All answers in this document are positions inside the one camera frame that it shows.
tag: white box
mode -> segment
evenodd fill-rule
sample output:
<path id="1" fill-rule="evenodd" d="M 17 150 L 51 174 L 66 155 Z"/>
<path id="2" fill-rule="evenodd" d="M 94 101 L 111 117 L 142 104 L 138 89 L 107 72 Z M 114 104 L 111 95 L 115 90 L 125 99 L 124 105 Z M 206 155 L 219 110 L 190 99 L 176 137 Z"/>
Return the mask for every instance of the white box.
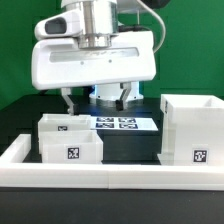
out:
<path id="1" fill-rule="evenodd" d="M 42 153 L 42 133 L 51 131 L 90 130 L 91 116 L 69 114 L 43 114 L 38 122 L 39 153 Z"/>
<path id="2" fill-rule="evenodd" d="M 162 165 L 224 165 L 224 101 L 162 95 Z"/>
<path id="3" fill-rule="evenodd" d="M 96 131 L 42 133 L 43 163 L 101 164 L 103 142 Z"/>

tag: white bin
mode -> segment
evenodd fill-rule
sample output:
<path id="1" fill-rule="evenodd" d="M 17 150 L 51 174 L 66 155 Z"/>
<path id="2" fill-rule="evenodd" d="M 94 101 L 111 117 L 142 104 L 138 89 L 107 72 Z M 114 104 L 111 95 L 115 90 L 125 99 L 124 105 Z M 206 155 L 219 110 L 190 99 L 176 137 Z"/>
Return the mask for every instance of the white bin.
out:
<path id="1" fill-rule="evenodd" d="M 101 164 L 103 142 L 96 131 L 44 132 L 43 163 Z"/>
<path id="2" fill-rule="evenodd" d="M 90 130 L 91 116 L 69 114 L 43 114 L 38 122 L 39 153 L 42 153 L 42 133 L 52 131 Z"/>
<path id="3" fill-rule="evenodd" d="M 162 95 L 162 165 L 224 165 L 224 101 L 214 96 Z"/>

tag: white cable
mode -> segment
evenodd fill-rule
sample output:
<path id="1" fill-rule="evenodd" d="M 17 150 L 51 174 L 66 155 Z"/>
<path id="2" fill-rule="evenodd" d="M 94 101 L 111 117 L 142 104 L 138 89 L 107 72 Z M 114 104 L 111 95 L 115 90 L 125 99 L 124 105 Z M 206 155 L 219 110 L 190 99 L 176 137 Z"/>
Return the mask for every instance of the white cable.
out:
<path id="1" fill-rule="evenodd" d="M 166 26 L 162 20 L 162 18 L 155 12 L 153 11 L 151 8 L 149 8 L 146 4 L 144 4 L 141 0 L 136 0 L 146 11 L 148 11 L 160 24 L 161 29 L 162 29 L 162 34 L 161 34 L 161 38 L 160 41 L 158 43 L 157 46 L 154 47 L 153 52 L 156 53 L 160 47 L 163 45 L 163 42 L 165 40 L 166 37 Z"/>

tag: black table surface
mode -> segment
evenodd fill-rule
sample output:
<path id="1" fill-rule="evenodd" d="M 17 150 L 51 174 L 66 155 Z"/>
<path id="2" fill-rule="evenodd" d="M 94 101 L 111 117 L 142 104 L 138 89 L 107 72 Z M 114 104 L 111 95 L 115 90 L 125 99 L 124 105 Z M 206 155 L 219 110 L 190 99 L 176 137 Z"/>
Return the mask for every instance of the black table surface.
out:
<path id="1" fill-rule="evenodd" d="M 99 130 L 104 164 L 160 165 L 162 113 L 160 99 L 117 112 L 75 97 L 81 114 L 153 118 L 158 132 Z M 66 113 L 60 96 L 27 95 L 0 111 L 0 153 L 19 134 L 32 134 L 24 162 L 41 162 L 37 122 L 43 113 Z M 0 188 L 0 224 L 7 223 L 223 223 L 224 192 L 111 189 Z"/>

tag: black cable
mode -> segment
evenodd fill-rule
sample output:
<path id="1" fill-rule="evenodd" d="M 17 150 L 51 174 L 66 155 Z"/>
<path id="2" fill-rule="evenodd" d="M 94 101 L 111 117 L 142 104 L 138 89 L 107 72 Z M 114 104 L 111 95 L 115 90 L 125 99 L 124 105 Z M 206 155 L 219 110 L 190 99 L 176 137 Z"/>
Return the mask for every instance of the black cable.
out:
<path id="1" fill-rule="evenodd" d="M 142 26 L 142 25 L 121 25 L 118 27 L 119 33 L 123 33 L 123 32 L 129 32 L 129 31 L 133 31 L 133 32 L 138 32 L 138 31 L 144 31 L 144 30 L 148 30 L 151 31 L 148 27 Z"/>

